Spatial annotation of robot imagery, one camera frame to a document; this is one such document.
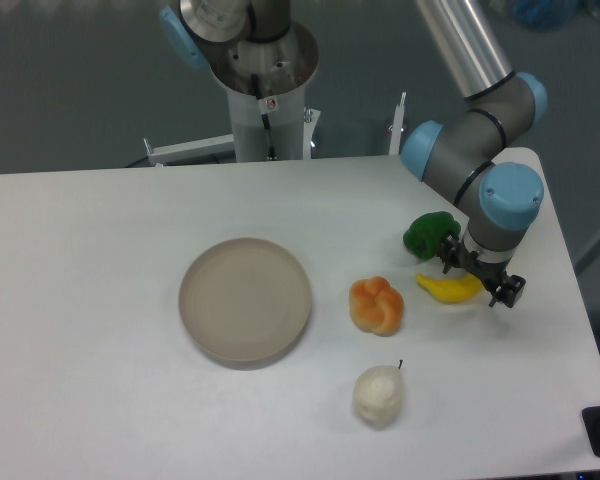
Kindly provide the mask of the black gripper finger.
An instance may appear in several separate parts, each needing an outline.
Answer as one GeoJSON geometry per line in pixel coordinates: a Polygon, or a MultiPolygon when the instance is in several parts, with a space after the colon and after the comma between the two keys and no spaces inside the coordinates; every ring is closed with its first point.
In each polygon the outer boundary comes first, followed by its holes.
{"type": "Polygon", "coordinates": [[[518,275],[499,272],[483,280],[482,284],[491,295],[490,307],[500,303],[507,308],[513,308],[524,291],[526,280],[518,275]]]}
{"type": "Polygon", "coordinates": [[[443,274],[448,274],[452,269],[461,268],[460,254],[462,244],[457,236],[447,233],[440,241],[437,256],[440,258],[443,274]]]}

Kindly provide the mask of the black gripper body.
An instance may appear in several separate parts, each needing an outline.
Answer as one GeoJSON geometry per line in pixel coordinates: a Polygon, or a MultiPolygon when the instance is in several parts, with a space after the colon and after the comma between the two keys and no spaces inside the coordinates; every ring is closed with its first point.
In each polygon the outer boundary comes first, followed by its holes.
{"type": "Polygon", "coordinates": [[[477,277],[487,290],[496,290],[502,285],[512,257],[512,249],[489,250],[473,238],[463,238],[460,242],[460,266],[477,277]]]}

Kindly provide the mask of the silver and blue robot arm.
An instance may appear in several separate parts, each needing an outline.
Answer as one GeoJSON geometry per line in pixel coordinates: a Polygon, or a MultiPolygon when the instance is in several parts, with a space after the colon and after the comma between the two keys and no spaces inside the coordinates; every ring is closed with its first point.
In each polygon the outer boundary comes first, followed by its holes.
{"type": "MultiPolygon", "coordinates": [[[[402,139],[403,165],[463,212],[463,233],[433,244],[446,269],[476,276],[494,303],[513,306],[523,278],[507,266],[544,196],[540,176],[496,157],[545,113],[547,93],[516,72],[475,1],[417,5],[467,102],[453,124],[427,121],[402,139]]],[[[179,1],[162,8],[164,35],[182,61],[209,68],[225,89],[239,161],[296,160],[310,154],[304,90],[317,69],[312,34],[286,1],[179,1]]]]}

